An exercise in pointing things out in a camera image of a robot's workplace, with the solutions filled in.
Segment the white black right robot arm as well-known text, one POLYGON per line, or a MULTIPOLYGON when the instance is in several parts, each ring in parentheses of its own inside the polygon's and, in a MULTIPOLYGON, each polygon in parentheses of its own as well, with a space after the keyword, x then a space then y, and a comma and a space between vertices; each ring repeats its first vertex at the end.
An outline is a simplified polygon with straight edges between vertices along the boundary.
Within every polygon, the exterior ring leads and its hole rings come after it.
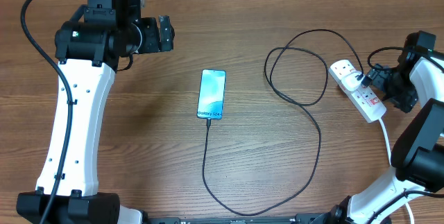
POLYGON ((382 120, 385 100, 403 112, 416 103, 421 109, 390 149, 388 170, 314 223, 390 223, 389 216, 415 198, 442 198, 443 54, 435 51, 435 41, 424 31, 409 34, 393 68, 374 64, 364 73, 349 60, 330 66, 330 75, 369 123, 382 120))

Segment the blue Galaxy smartphone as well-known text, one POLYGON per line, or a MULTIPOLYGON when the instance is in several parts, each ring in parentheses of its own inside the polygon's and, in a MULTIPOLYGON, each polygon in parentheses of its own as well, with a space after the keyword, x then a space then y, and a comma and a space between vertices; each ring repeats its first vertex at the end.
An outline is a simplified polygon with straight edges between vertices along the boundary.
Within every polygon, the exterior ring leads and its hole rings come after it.
POLYGON ((224 70, 202 70, 196 114, 198 118, 222 119, 225 82, 224 70))

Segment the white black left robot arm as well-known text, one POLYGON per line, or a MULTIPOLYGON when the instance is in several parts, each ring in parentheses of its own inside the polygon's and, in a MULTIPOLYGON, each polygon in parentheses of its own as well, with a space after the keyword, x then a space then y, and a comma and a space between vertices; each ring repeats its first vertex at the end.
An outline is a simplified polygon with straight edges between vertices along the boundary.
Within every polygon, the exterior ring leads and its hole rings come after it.
POLYGON ((87 0, 55 34, 48 63, 58 75, 49 151, 35 190, 17 213, 31 223, 147 223, 146 212, 99 192, 97 157, 103 113, 119 60, 173 49, 168 16, 142 17, 144 0, 87 0))

